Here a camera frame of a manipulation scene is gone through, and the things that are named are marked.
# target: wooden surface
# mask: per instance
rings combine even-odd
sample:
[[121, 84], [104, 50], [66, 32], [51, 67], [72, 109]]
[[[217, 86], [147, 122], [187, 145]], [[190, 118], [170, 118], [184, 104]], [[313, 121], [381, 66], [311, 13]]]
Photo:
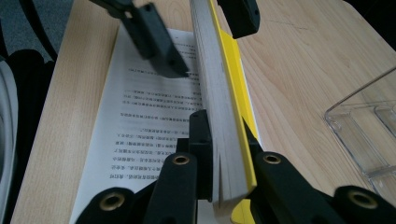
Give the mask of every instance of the wooden surface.
[[[258, 4], [260, 31], [238, 42], [263, 148], [285, 155], [326, 193], [369, 188], [323, 115], [396, 65], [395, 51], [341, 0]], [[189, 1], [158, 1], [157, 8], [168, 27], [191, 31]], [[91, 2], [75, 1], [14, 223], [68, 223], [118, 24]]]

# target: wooden table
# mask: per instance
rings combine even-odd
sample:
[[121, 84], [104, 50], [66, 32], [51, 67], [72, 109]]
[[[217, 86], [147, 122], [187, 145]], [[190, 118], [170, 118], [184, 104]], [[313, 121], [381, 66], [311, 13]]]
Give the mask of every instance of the wooden table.
[[[188, 0], [157, 1], [191, 31]], [[313, 185], [370, 188], [323, 119], [326, 109], [396, 64], [396, 52], [341, 0], [262, 0], [260, 31], [239, 40], [262, 146]], [[76, 0], [15, 209], [14, 223], [67, 223], [119, 22]]]

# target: transparent plastic tray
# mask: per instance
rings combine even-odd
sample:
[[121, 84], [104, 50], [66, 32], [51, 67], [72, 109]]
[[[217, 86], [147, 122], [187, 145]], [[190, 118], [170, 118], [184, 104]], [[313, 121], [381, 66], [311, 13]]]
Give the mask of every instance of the transparent plastic tray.
[[332, 106], [325, 119], [376, 193], [396, 206], [396, 67]]

